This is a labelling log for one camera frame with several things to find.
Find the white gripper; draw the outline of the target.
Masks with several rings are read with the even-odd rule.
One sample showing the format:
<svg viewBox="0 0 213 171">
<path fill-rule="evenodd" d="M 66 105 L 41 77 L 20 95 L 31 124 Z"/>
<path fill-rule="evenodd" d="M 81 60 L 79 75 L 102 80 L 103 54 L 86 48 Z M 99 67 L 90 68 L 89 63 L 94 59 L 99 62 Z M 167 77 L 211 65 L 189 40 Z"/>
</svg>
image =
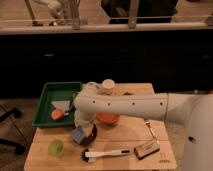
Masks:
<svg viewBox="0 0 213 171">
<path fill-rule="evenodd" d="M 94 123 L 95 114 L 88 114 L 81 111 L 76 110 L 74 112 L 74 124 L 76 127 L 88 127 Z"/>
</svg>

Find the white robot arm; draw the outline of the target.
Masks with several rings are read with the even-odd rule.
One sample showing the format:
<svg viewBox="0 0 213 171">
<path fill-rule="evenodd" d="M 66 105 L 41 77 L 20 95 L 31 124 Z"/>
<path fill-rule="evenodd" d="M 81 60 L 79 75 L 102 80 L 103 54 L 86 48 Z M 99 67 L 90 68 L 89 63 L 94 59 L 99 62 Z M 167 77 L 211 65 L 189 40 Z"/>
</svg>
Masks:
<svg viewBox="0 0 213 171">
<path fill-rule="evenodd" d="M 75 125 L 92 125 L 96 113 L 165 120 L 186 128 L 182 171 L 213 171 L 213 94 L 112 95 L 87 83 L 74 100 Z"/>
</svg>

